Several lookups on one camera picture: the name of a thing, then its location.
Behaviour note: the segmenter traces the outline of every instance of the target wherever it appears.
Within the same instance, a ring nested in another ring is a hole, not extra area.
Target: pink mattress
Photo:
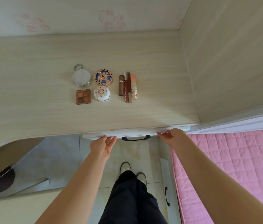
[[[189,137],[216,165],[263,203],[263,130]],[[183,224],[213,223],[172,149],[171,153]]]

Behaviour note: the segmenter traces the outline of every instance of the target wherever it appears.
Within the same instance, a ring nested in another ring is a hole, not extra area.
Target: person's left hand
[[[98,156],[103,156],[103,158],[108,159],[111,154],[111,149],[114,146],[117,137],[103,137],[91,142],[90,149],[91,152],[97,154]]]

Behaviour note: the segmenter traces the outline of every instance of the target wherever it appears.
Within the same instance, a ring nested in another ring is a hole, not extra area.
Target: white cable
[[[35,146],[33,149],[31,149],[27,154],[25,154],[16,164],[14,164],[14,166],[13,167],[11,167],[9,170],[7,170],[4,174],[2,174],[1,176],[0,176],[0,178],[1,177],[3,177],[5,174],[7,174],[12,168],[14,168],[16,165],[18,165],[19,164],[19,162],[21,162],[27,155],[29,155],[29,153],[30,152],[32,152],[36,147],[38,147],[42,142],[40,142],[37,146]]]

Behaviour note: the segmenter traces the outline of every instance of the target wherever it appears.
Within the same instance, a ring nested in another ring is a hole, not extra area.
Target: shoe
[[[122,163],[120,167],[120,175],[127,170],[131,170],[129,162]]]
[[[141,182],[143,182],[147,186],[147,179],[144,173],[142,172],[137,173],[137,179],[139,179]]]

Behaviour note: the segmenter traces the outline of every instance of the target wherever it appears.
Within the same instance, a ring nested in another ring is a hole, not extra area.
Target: black drawer handle
[[[146,135],[146,137],[143,138],[143,139],[129,140],[129,139],[127,139],[127,137],[122,137],[122,140],[123,140],[123,141],[127,141],[127,142],[133,142],[133,141],[147,140],[147,139],[149,139],[149,138],[151,138],[151,136],[150,136],[150,135]]]
[[[167,190],[168,190],[168,187],[165,187],[166,202],[167,202],[168,207],[170,207],[170,203],[168,203],[168,200],[167,200]]]

